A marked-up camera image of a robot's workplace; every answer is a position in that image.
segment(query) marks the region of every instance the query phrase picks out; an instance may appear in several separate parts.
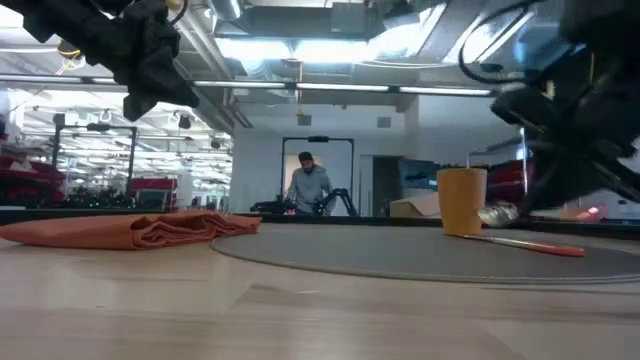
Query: person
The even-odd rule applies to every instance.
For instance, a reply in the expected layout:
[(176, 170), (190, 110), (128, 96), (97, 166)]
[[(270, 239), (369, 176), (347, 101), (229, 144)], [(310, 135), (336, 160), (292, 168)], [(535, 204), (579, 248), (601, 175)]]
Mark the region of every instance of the person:
[[(322, 200), (333, 190), (327, 170), (313, 161), (311, 153), (305, 151), (298, 155), (301, 167), (293, 172), (291, 184), (287, 190), (287, 199), (296, 204), (296, 215), (313, 214), (313, 203)], [(323, 215), (331, 215), (335, 199), (327, 204)]]

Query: folded napkin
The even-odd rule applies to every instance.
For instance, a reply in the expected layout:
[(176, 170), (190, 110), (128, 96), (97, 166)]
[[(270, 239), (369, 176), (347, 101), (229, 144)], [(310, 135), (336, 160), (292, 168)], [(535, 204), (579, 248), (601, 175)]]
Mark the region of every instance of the folded napkin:
[(0, 226), (0, 238), (27, 245), (138, 250), (255, 234), (260, 218), (216, 211), (115, 215), (28, 221)]

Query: round mat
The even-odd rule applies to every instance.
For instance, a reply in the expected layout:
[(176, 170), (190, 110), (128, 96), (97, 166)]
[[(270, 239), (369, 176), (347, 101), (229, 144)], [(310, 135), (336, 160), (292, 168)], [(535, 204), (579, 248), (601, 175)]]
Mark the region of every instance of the round mat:
[[(508, 232), (492, 235), (517, 239)], [(544, 234), (535, 236), (533, 240), (545, 242)], [(211, 246), (225, 255), (272, 265), (407, 280), (498, 284), (640, 280), (636, 254), (581, 246), (585, 257), (561, 257), (451, 238), (439, 228), (265, 224), (256, 235), (221, 238)]]

